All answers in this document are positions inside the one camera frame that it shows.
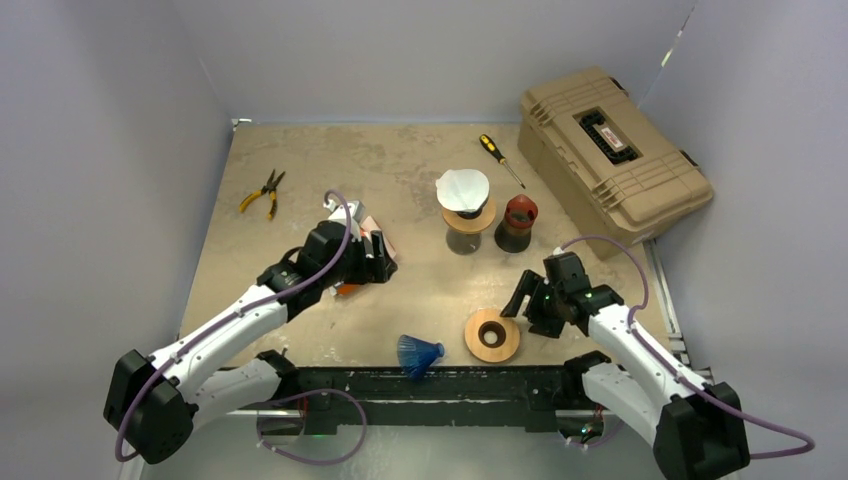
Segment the orange coffee filter box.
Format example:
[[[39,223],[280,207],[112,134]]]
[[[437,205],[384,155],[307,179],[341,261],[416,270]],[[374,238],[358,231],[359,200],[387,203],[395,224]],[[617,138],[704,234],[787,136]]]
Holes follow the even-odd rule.
[[[383,231],[380,224],[371,216],[366,215],[361,222],[357,223],[359,236],[365,252],[366,262],[375,266],[378,277],[384,277],[383,283],[387,282],[398,270],[397,253]],[[338,297],[350,297],[358,289],[367,284],[376,283],[372,276],[365,283],[354,283],[352,280],[338,281],[332,285],[330,292]]]

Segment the grey glass carafe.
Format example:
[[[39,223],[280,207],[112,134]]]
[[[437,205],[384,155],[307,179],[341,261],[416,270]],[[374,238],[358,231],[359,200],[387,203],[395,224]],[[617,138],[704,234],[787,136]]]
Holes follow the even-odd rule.
[[[477,233],[466,233],[448,228],[445,235],[448,248],[457,255],[471,255],[478,251],[482,236]]]

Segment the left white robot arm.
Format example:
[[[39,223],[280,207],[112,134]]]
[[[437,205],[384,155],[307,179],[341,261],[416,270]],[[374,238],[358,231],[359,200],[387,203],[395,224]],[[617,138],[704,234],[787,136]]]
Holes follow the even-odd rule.
[[[137,350],[115,364],[104,406],[115,428],[115,457],[164,461],[192,432],[253,404],[284,409],[310,397],[298,368],[281,352],[261,352],[240,368],[224,365],[265,334],[316,305],[339,284],[389,281],[396,252],[371,218],[324,220],[303,245],[266,268],[232,305],[188,336],[151,354]]]

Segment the red black coffee carafe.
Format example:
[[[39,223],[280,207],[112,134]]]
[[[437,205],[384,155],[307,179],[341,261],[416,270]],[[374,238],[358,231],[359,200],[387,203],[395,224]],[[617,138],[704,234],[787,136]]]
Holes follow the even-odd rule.
[[[532,228],[538,218],[538,206],[524,194],[510,199],[494,234],[497,246],[507,253],[525,251],[532,240]]]

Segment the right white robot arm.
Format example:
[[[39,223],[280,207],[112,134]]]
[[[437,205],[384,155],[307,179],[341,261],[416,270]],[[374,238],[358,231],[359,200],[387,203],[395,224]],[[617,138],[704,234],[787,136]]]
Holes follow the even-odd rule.
[[[593,401],[615,413],[651,446],[667,479],[719,479],[750,464],[743,421],[725,410],[740,406],[728,384],[709,384],[662,349],[615,290],[591,284],[576,254],[543,265],[542,275],[523,272],[502,316],[523,315],[531,332],[547,337],[573,325],[618,361],[565,375],[569,404]]]

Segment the blue glass dripper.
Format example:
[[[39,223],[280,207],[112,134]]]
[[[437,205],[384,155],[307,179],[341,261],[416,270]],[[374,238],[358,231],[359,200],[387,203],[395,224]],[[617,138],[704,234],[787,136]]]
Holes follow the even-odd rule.
[[[396,354],[404,375],[417,381],[424,377],[430,366],[445,355],[442,343],[430,343],[409,335],[398,338]]]
[[[475,210],[458,210],[458,211],[454,211],[454,214],[456,214],[459,218],[461,218],[463,220],[476,219],[483,214],[483,212],[484,212],[484,210],[485,210],[485,208],[488,204],[488,201],[489,201],[489,199],[484,200]]]

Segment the white paper coffee filter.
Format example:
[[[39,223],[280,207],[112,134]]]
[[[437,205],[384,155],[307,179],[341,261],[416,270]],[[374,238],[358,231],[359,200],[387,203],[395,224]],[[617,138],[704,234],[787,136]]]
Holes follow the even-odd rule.
[[[447,170],[435,181],[439,204],[449,210],[475,210],[489,198],[490,183],[475,169]]]

